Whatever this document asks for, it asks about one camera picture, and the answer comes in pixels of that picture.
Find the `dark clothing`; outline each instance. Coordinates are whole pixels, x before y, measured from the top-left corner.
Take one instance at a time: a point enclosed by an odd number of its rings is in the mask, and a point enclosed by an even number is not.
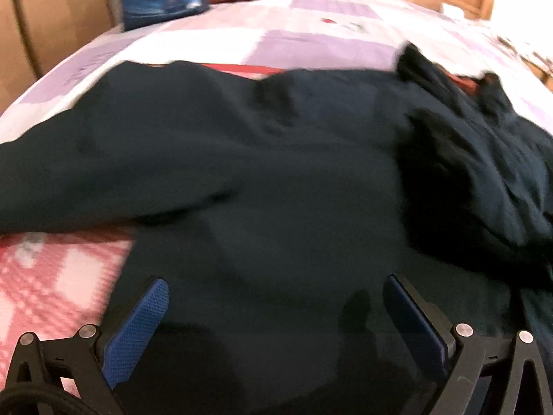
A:
[[[453,111],[416,110],[398,148],[406,227],[420,249],[551,290],[553,138],[491,73],[468,98],[413,47],[397,67]]]
[[[396,157],[417,136],[412,120],[476,117],[482,104],[410,49],[398,74],[259,82],[124,63],[0,145],[0,232],[142,222],[110,307],[150,274],[171,302],[117,388],[130,414],[400,413],[424,383],[384,309],[394,271],[482,335],[551,325],[535,304],[553,306],[534,290],[543,282],[528,295],[425,256],[403,227]]]

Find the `black metal bracket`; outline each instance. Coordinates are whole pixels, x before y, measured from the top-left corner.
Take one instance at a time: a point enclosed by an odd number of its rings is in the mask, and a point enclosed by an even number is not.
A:
[[[428,415],[465,415],[477,382],[490,376],[480,415],[553,415],[551,393],[536,341],[521,330],[512,340],[479,336],[451,324],[424,301],[403,274],[391,275],[384,303],[411,354],[439,390]]]
[[[34,332],[19,337],[6,389],[21,382],[63,389],[61,378],[75,381],[81,399],[102,415],[124,415],[112,388],[128,380],[169,304],[167,283],[151,277],[134,298],[102,326],[82,326],[73,337],[40,340]],[[43,403],[21,407],[14,415],[54,415]]]

